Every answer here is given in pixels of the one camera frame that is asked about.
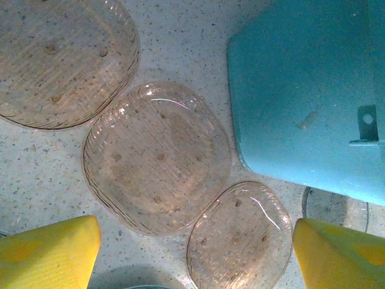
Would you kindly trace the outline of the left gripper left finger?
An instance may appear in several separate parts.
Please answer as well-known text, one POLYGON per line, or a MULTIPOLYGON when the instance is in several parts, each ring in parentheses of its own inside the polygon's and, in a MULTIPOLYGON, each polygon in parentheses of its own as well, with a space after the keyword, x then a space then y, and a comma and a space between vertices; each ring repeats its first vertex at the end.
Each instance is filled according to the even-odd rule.
POLYGON ((0 238, 0 289, 87 289, 100 245, 96 216, 0 238))

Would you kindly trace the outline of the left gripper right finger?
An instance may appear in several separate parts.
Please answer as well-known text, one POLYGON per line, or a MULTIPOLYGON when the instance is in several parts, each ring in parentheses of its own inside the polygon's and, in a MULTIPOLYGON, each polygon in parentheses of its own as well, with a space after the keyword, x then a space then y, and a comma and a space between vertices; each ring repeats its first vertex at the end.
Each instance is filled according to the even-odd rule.
POLYGON ((293 245, 306 289, 385 289, 385 238, 298 219, 293 245))

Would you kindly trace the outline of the brown translucent plastic plate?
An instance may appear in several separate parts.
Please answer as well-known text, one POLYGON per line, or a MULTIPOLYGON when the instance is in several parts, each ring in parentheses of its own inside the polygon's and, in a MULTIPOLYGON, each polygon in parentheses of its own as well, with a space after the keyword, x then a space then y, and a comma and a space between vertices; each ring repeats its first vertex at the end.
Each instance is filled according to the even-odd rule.
POLYGON ((120 0, 0 0, 0 118, 32 129, 90 121, 134 79, 135 22, 120 0))
POLYGON ((231 163, 226 132, 203 98, 171 81, 139 85, 106 110, 82 152, 95 198, 148 236, 194 223, 221 193, 231 163))
POLYGON ((273 289, 292 253, 292 222, 256 181, 233 184, 195 223, 186 267, 197 289, 273 289))

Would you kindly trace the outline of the light blue plastic bin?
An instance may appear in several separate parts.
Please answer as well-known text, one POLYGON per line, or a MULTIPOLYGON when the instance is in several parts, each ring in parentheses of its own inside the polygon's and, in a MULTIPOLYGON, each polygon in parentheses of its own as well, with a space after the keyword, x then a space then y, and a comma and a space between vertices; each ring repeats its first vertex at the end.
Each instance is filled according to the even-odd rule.
POLYGON ((228 70, 248 170, 385 206, 385 0, 275 0, 228 70))

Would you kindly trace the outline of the grey translucent plastic plate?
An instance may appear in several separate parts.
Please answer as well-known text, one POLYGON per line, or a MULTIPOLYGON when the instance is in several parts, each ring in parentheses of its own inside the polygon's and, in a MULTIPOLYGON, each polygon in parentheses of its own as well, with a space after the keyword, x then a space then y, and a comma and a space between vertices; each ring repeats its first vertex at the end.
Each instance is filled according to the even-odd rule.
POLYGON ((318 219, 362 232, 368 230, 368 203, 341 194, 306 187, 302 198, 302 213, 304 218, 318 219))

